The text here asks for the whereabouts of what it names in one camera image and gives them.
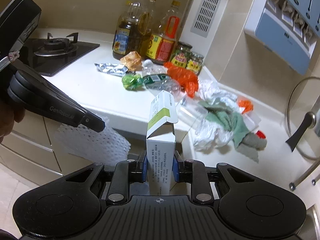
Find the person left hand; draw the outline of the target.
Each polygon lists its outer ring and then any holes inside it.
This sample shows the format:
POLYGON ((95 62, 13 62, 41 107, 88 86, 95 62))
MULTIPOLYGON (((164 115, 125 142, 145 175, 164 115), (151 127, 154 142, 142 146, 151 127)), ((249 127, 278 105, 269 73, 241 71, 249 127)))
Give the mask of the person left hand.
POLYGON ((21 122, 24 116, 25 109, 1 102, 0 142, 12 132, 14 124, 21 122))

